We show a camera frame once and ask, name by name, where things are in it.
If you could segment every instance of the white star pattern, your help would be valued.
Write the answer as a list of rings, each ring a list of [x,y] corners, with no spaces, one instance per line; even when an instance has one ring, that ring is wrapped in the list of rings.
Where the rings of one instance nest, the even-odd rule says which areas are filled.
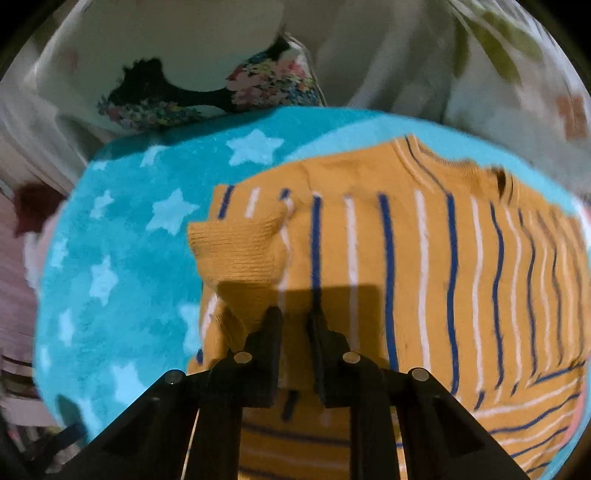
[[[58,323],[60,326],[58,338],[65,346],[72,346],[72,336],[75,331],[74,324],[72,323],[72,311],[67,309],[65,312],[60,313]]]
[[[92,272],[92,284],[90,285],[89,295],[91,298],[99,299],[103,307],[109,303],[111,290],[117,285],[119,278],[111,270],[111,256],[108,255],[99,265],[93,265],[90,268]]]
[[[89,439],[96,437],[102,430],[102,427],[99,418],[92,408],[92,401],[89,398],[79,398],[76,403],[80,407],[81,417],[84,419],[84,424],[88,429]]]
[[[146,387],[139,381],[135,363],[129,362],[124,367],[113,364],[111,371],[115,377],[115,400],[117,402],[129,407],[146,391]]]
[[[51,357],[49,356],[49,348],[42,346],[39,350],[39,364],[41,370],[45,373],[51,368]]]
[[[151,232],[163,228],[174,236],[181,229],[184,218],[198,208],[199,205],[185,202],[181,189],[176,189],[166,200],[154,202],[152,205],[154,216],[146,225],[146,230]]]
[[[113,203],[113,197],[111,196],[111,191],[106,190],[103,195],[100,197],[95,198],[95,205],[92,207],[90,211],[90,218],[99,219],[103,218],[105,214],[105,209]]]
[[[282,146],[283,142],[282,138],[266,137],[259,129],[253,130],[245,137],[229,140],[226,145],[234,150],[229,165],[235,167],[247,161],[271,165],[273,152]]]
[[[109,160],[94,160],[92,161],[92,170],[105,171]]]
[[[148,147],[144,156],[142,157],[142,163],[139,164],[141,168],[148,167],[154,165],[154,160],[158,157],[158,154],[162,152],[162,150],[166,150],[168,147],[164,145],[158,144],[158,139],[154,139],[151,145]]]
[[[195,355],[200,347],[199,341],[199,305],[182,303],[178,306],[178,315],[187,324],[187,333],[183,342],[186,355]]]
[[[53,244],[51,249],[51,258],[49,259],[49,266],[61,270],[64,258],[68,256],[68,239],[62,238]]]

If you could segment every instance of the striped cloth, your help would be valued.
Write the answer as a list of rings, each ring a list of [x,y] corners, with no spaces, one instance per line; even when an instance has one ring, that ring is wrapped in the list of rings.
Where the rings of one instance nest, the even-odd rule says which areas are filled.
[[[6,355],[0,355],[0,415],[7,423],[9,437],[26,459],[36,457],[61,430],[37,393],[31,364]],[[58,472],[78,451],[78,446],[71,445],[59,452],[47,472]]]
[[[591,339],[583,234],[509,173],[409,136],[219,186],[209,218],[188,232],[189,372],[240,350],[267,307],[285,315],[280,399],[245,413],[243,478],[348,478],[348,411],[311,391],[314,305],[381,367],[431,371],[530,477],[566,440]]]

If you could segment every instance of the blue stripe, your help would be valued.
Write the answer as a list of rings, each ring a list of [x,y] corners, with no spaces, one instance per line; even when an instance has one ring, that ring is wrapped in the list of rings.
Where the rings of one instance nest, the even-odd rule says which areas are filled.
[[[535,263],[535,243],[534,238],[531,236],[530,231],[526,228],[523,223],[523,215],[521,213],[521,209],[518,209],[517,212],[519,213],[519,224],[521,225],[521,229],[525,233],[525,236],[530,241],[531,246],[531,261],[530,261],[530,269],[527,271],[527,312],[530,317],[530,345],[531,345],[531,375],[530,378],[533,377],[538,371],[538,357],[535,353],[535,314],[534,308],[531,303],[531,275],[534,271],[534,263]]]
[[[310,232],[312,262],[311,282],[312,282],[312,306],[321,308],[322,290],[320,288],[320,211],[322,209],[322,198],[314,195],[312,204],[312,231]]]
[[[499,380],[496,382],[495,388],[499,388],[505,378],[505,367],[503,365],[503,337],[501,335],[501,321],[499,319],[499,282],[501,274],[503,273],[503,262],[505,259],[505,244],[503,242],[503,233],[496,221],[495,206],[491,202],[491,218],[495,225],[496,235],[499,241],[499,258],[496,263],[496,276],[492,284],[492,306],[493,316],[495,319],[495,337],[496,337],[496,364],[499,372]]]
[[[542,227],[544,231],[544,235],[548,238],[552,249],[554,250],[554,259],[552,260],[552,288],[554,289],[554,294],[556,294],[557,299],[557,307],[556,307],[556,340],[558,343],[558,365],[562,364],[562,360],[564,359],[564,346],[562,344],[562,293],[560,291],[560,285],[558,283],[558,277],[556,276],[556,263],[558,260],[558,250],[556,248],[556,240],[552,236],[550,229],[546,225],[546,222],[541,217],[540,213],[538,212],[538,223]]]
[[[443,187],[443,185],[441,185],[441,182],[438,180],[438,178],[433,174],[433,172],[431,170],[429,170],[425,165],[423,165],[421,162],[419,162],[418,158],[415,157],[413,149],[410,146],[410,142],[408,140],[408,137],[404,137],[407,141],[407,145],[408,145],[408,151],[410,152],[411,156],[413,157],[414,161],[417,163],[417,165],[419,166],[419,168],[421,168],[421,170],[423,172],[425,172],[427,175],[429,175],[429,177],[432,179],[432,181],[434,181],[437,186],[445,193],[447,194],[447,190]]]
[[[507,205],[511,204],[511,200],[513,199],[513,186],[515,184],[515,180],[513,180],[513,176],[511,176],[511,193],[509,194],[509,200],[507,200]]]
[[[432,181],[437,184],[441,191],[446,195],[447,202],[447,223],[449,226],[449,246],[450,246],[450,273],[449,283],[447,285],[447,336],[449,337],[450,348],[452,351],[452,387],[450,393],[455,395],[460,386],[460,360],[457,351],[457,339],[456,339],[456,326],[455,326],[455,309],[454,309],[454,296],[456,293],[456,281],[457,281],[457,228],[456,228],[456,204],[453,199],[453,195],[449,193],[438,178],[431,172],[425,165],[423,165],[418,158],[415,156],[413,149],[410,146],[408,137],[404,137],[408,145],[408,151],[415,163],[425,172]]]
[[[488,433],[490,435],[495,435],[497,433],[513,433],[513,432],[519,432],[521,430],[527,430],[529,428],[532,428],[536,423],[544,420],[551,413],[554,413],[555,411],[560,410],[569,401],[574,400],[575,398],[578,398],[579,395],[580,395],[580,393],[575,393],[575,394],[571,395],[569,398],[567,398],[560,405],[556,405],[555,407],[552,407],[551,409],[546,410],[542,415],[540,415],[539,417],[533,419],[531,422],[528,422],[528,423],[526,423],[524,425],[518,425],[516,427],[504,427],[504,428],[501,428],[501,429],[491,430]]]
[[[287,399],[283,405],[283,411],[281,412],[281,421],[288,422],[293,418],[296,410],[296,405],[300,401],[300,392],[298,390],[289,390],[287,393]]]
[[[548,375],[543,375],[542,377],[539,377],[539,378],[538,378],[538,379],[537,379],[537,380],[534,382],[534,385],[536,385],[536,384],[538,384],[538,383],[545,382],[545,381],[547,381],[547,380],[552,380],[553,378],[559,377],[559,376],[561,376],[561,375],[564,375],[564,374],[571,373],[572,371],[574,371],[574,370],[576,370],[576,369],[578,369],[578,368],[581,368],[581,367],[582,367],[582,366],[584,366],[584,365],[585,365],[585,362],[581,362],[581,363],[578,363],[578,364],[572,365],[572,366],[570,366],[570,367],[563,368],[562,370],[558,370],[558,371],[556,371],[556,372],[553,372],[553,373],[551,373],[551,374],[548,374]]]
[[[254,476],[257,478],[268,478],[269,480],[296,480],[296,478],[292,477],[292,476],[277,475],[273,472],[265,472],[263,470],[248,468],[243,465],[240,465],[238,467],[238,472],[244,473],[245,475],[248,475],[248,476]]]
[[[541,447],[542,445],[548,443],[550,440],[552,440],[553,438],[555,438],[557,435],[560,435],[561,433],[566,432],[568,429],[569,429],[568,427],[564,427],[564,428],[562,428],[560,430],[557,430],[552,435],[550,435],[548,438],[546,438],[546,440],[543,440],[540,443],[537,443],[535,445],[532,445],[531,447],[528,447],[525,450],[522,450],[520,452],[514,453],[513,455],[511,455],[511,458],[518,457],[519,455],[523,455],[524,453],[530,452],[532,450],[535,450],[538,447]]]
[[[220,211],[217,214],[218,220],[223,220],[226,217],[226,212],[228,211],[228,205],[230,204],[230,197],[232,197],[232,192],[234,191],[234,185],[228,185],[226,189],[226,193],[223,194],[222,205],[220,207]]]
[[[386,330],[386,345],[390,368],[398,371],[398,357],[396,354],[396,340],[394,335],[394,282],[396,278],[396,265],[394,262],[394,236],[392,234],[392,219],[390,217],[390,203],[384,194],[378,196],[379,207],[382,212],[382,225],[384,227],[384,250],[386,256],[386,291],[384,306],[384,322]]]
[[[529,470],[526,470],[525,473],[533,473],[536,470],[539,470],[540,468],[545,468],[550,464],[550,462],[545,462],[545,463],[541,463],[538,466],[535,466],[533,468],[530,468]]]
[[[474,411],[476,411],[480,408],[483,401],[484,401],[484,390],[481,390],[480,394],[478,395],[478,401],[476,402],[476,406],[474,407]]]
[[[579,358],[583,356],[584,353],[584,326],[583,326],[583,302],[581,299],[583,298],[583,286],[581,283],[581,270],[579,269],[579,265],[577,263],[576,255],[573,251],[573,262],[574,262],[574,277],[577,281],[577,288],[579,289],[579,302],[577,308],[577,314],[579,315]]]

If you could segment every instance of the floral pillow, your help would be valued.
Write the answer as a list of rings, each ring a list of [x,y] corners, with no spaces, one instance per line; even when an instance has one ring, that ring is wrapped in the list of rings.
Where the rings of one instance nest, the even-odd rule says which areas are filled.
[[[284,35],[238,65],[224,88],[209,92],[173,85],[158,58],[136,61],[96,107],[125,130],[149,131],[280,105],[324,105],[305,47]]]

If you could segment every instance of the white stripe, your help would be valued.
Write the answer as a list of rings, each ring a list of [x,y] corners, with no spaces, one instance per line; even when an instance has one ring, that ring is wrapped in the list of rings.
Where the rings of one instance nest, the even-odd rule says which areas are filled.
[[[583,231],[585,246],[591,248],[591,223],[587,217],[587,207],[577,197],[573,198],[574,208],[577,210],[581,230]]]
[[[567,258],[566,243],[564,241],[564,238],[562,238],[562,237],[558,238],[558,246],[560,249],[560,262],[562,263],[562,275],[564,277],[564,282],[566,283],[566,288],[564,288],[563,290],[566,290],[567,308],[565,309],[566,312],[565,312],[564,317],[566,318],[566,324],[567,324],[568,335],[569,335],[569,353],[567,353],[567,357],[574,358],[574,356],[575,356],[575,352],[574,352],[574,349],[575,349],[575,347],[574,347],[574,316],[573,316],[574,295],[573,295],[573,286],[570,281],[569,264],[568,264],[568,258]]]
[[[513,327],[513,335],[515,336],[515,363],[517,364],[517,369],[515,372],[515,384],[517,384],[521,380],[521,375],[523,374],[523,364],[521,362],[521,334],[519,333],[519,325],[517,323],[517,281],[519,277],[519,264],[521,263],[522,246],[521,237],[515,228],[513,219],[511,218],[511,213],[507,207],[505,207],[505,215],[507,216],[507,222],[509,223],[509,228],[513,233],[515,244],[517,246],[517,257],[515,259],[515,267],[513,269],[513,280],[511,281],[511,325]]]
[[[527,467],[529,467],[533,463],[534,460],[537,460],[543,454],[555,452],[556,450],[560,450],[562,447],[563,447],[563,443],[560,442],[558,445],[554,445],[552,448],[549,448],[547,450],[544,450],[544,451],[542,451],[542,452],[534,455],[532,458],[530,458],[529,460],[527,460],[527,462],[520,463],[519,466],[521,467],[521,469],[525,470]]]
[[[246,206],[246,212],[244,212],[244,218],[252,218],[252,215],[255,213],[255,206],[256,201],[258,200],[259,193],[261,192],[261,188],[257,187],[256,189],[252,189],[250,197],[248,197],[248,204]]]
[[[197,428],[197,421],[199,419],[199,410],[195,415],[195,421],[193,422],[193,430],[191,430],[191,436],[189,437],[189,445],[187,446],[187,453],[185,454],[185,461],[183,463],[183,471],[181,472],[180,480],[184,480],[185,474],[187,473],[187,465],[189,464],[189,455],[191,454],[191,447],[193,445],[193,439],[195,437],[195,429]]]
[[[496,396],[495,396],[495,405],[499,403],[499,400],[501,399],[501,395],[503,393],[503,387],[499,387],[496,391]]]
[[[427,333],[427,284],[429,280],[429,237],[425,197],[420,190],[414,191],[417,204],[418,238],[421,246],[421,278],[418,287],[418,328],[423,350],[423,368],[431,371],[431,350]]]
[[[529,437],[523,437],[523,438],[511,438],[508,440],[501,440],[501,441],[499,441],[499,445],[513,445],[514,443],[531,442],[531,441],[535,440],[536,438],[541,437],[547,431],[552,430],[554,427],[556,427],[558,424],[560,424],[560,422],[562,422],[566,417],[570,417],[574,412],[575,412],[575,410],[571,410],[570,412],[567,412],[564,415],[561,415],[559,418],[557,418],[555,421],[553,421],[550,425],[548,425],[545,429],[539,431],[535,435],[531,435]]]
[[[209,330],[209,325],[212,322],[212,316],[216,311],[218,301],[219,297],[217,296],[217,293],[212,293],[212,296],[209,299],[209,303],[207,304],[205,314],[203,315],[203,321],[201,322],[201,342],[205,341],[205,337],[207,336],[207,331]]]
[[[574,237],[574,232],[573,232],[572,228],[570,227],[570,224],[568,223],[568,221],[566,221],[564,219],[561,219],[560,223],[562,226],[562,231],[568,237],[569,242],[572,245],[573,249],[576,248],[577,239]],[[572,260],[572,263],[575,264],[577,262],[577,257],[575,255],[573,255],[573,258],[571,260]],[[564,263],[563,268],[564,268],[564,276],[566,277],[566,275],[567,275],[566,262]],[[571,287],[571,285],[569,284],[568,292],[570,293],[570,296],[573,297],[572,290],[574,290],[574,288],[570,288],[570,287]],[[571,349],[570,358],[577,358],[579,356],[579,353],[577,351],[577,347],[574,344],[574,324],[576,323],[577,320],[575,318],[574,298],[569,298],[569,302],[570,302],[570,300],[573,301],[572,308],[570,310],[570,321],[569,321],[569,347]]]
[[[534,230],[540,231],[538,225],[534,222],[533,215],[529,214],[531,233],[533,235]],[[542,270],[540,272],[540,294],[542,297],[542,306],[544,307],[544,317],[546,319],[546,330],[544,332],[544,349],[546,350],[546,367],[544,371],[550,370],[552,366],[552,348],[550,347],[550,328],[552,325],[552,319],[550,317],[550,304],[548,302],[548,292],[546,290],[546,262],[548,260],[548,242],[546,242],[543,234],[538,235],[540,243],[544,251],[542,257]]]
[[[400,160],[402,160],[402,163],[404,163],[406,165],[406,167],[411,171],[411,173],[414,175],[414,177],[423,185],[425,185],[431,192],[433,191],[433,187],[431,186],[431,182],[428,180],[425,180],[425,175],[419,173],[418,168],[416,168],[413,164],[413,162],[409,161],[406,158],[406,155],[404,155],[404,153],[402,152],[402,150],[400,149],[400,146],[398,145],[398,142],[392,142],[392,146],[394,147],[394,150],[396,151],[396,153],[398,154],[398,156],[400,157]]]
[[[351,350],[359,350],[359,265],[357,221],[355,218],[355,202],[345,197],[347,212],[347,262],[349,268],[349,346]]]
[[[478,380],[476,393],[479,394],[484,386],[484,369],[482,367],[482,338],[480,337],[480,318],[478,306],[478,287],[482,276],[482,230],[478,216],[478,202],[472,197],[472,217],[474,218],[474,230],[476,232],[476,270],[474,283],[472,284],[472,329],[474,330],[474,346],[476,347],[476,370]]]
[[[574,387],[574,385],[579,381],[578,378],[573,380],[568,385],[559,388],[558,390],[554,390],[553,392],[547,393],[546,395],[542,395],[541,397],[535,398],[528,402],[522,403],[521,405],[508,405],[506,407],[497,407],[497,408],[490,408],[489,410],[481,410],[475,412],[473,415],[477,419],[485,419],[488,417],[492,417],[494,415],[499,415],[502,413],[509,413],[516,410],[524,410],[525,408],[530,408],[538,403],[542,403],[549,398],[555,397],[556,395],[560,395],[562,392],[567,391],[569,388]]]
[[[260,448],[247,447],[244,444],[240,446],[240,452],[259,458],[270,458],[273,460],[280,460],[288,465],[311,466],[314,468],[340,470],[343,472],[349,471],[349,464],[347,462],[327,462],[326,460],[315,461],[307,458],[294,458],[291,456],[282,455],[277,452],[266,452]]]
[[[285,291],[287,289],[287,284],[289,282],[289,272],[290,272],[290,264],[291,264],[291,247],[290,247],[290,237],[287,233],[287,222],[289,222],[291,214],[293,213],[294,203],[293,201],[287,197],[283,200],[287,205],[287,215],[285,216],[285,221],[279,231],[281,235],[281,240],[283,240],[283,244],[285,245],[285,251],[287,253],[287,264],[285,266],[285,270],[283,271],[283,275],[281,276],[281,281],[279,282],[279,286],[277,287],[278,298],[277,304],[278,307],[281,309],[283,314],[287,311],[287,306],[285,305]]]
[[[332,412],[330,408],[325,408],[320,414],[320,424],[326,429],[332,424]]]

